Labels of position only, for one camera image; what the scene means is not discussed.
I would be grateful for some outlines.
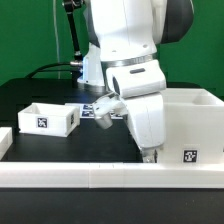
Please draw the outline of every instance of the cable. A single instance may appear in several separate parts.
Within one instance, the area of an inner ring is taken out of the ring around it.
[[[57,27],[57,3],[56,0],[53,0],[53,17],[54,17],[54,33],[55,33],[55,40],[56,40],[56,51],[57,51],[57,61],[60,63],[60,44],[59,44],[59,37],[58,37],[58,27]],[[58,72],[58,79],[61,78],[60,71]]]
[[[53,63],[53,64],[49,64],[49,65],[44,65],[36,70],[34,70],[33,72],[29,73],[28,75],[25,76],[25,78],[27,79],[31,79],[36,73],[44,71],[44,69],[46,68],[53,68],[53,67],[58,67],[58,66],[65,66],[65,65],[69,65],[69,62],[60,62],[60,63]]]

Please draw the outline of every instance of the white bin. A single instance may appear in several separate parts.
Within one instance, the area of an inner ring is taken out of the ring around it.
[[[18,113],[20,133],[67,137],[80,124],[79,107],[32,103]]]
[[[0,160],[12,144],[12,128],[0,128]]]
[[[166,89],[162,95],[166,141],[158,163],[222,163],[224,102],[204,89]]]

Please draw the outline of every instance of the white platform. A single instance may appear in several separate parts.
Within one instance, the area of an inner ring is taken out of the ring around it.
[[[2,162],[0,187],[224,188],[224,103],[201,89],[163,97],[167,140],[158,163]],[[187,154],[184,162],[185,150],[197,159]]]

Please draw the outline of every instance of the black cable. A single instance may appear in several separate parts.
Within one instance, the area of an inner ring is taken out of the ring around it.
[[[39,72],[77,72],[78,70],[71,70],[71,69],[54,69],[54,70],[42,70]]]
[[[44,71],[44,69],[46,69],[46,68],[52,68],[52,67],[58,67],[58,66],[64,66],[64,65],[70,65],[70,63],[69,62],[59,62],[59,63],[53,63],[53,64],[49,64],[49,65],[44,65],[44,66],[34,70],[33,72],[29,73],[28,75],[26,75],[25,78],[31,79],[36,73]]]

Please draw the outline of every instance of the white container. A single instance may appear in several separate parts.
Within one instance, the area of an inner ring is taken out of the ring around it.
[[[20,133],[67,137],[80,124],[79,107],[32,103],[18,113]]]
[[[158,163],[223,163],[224,102],[204,89],[166,89],[162,95],[166,141]]]
[[[0,160],[12,144],[12,128],[0,128]]]

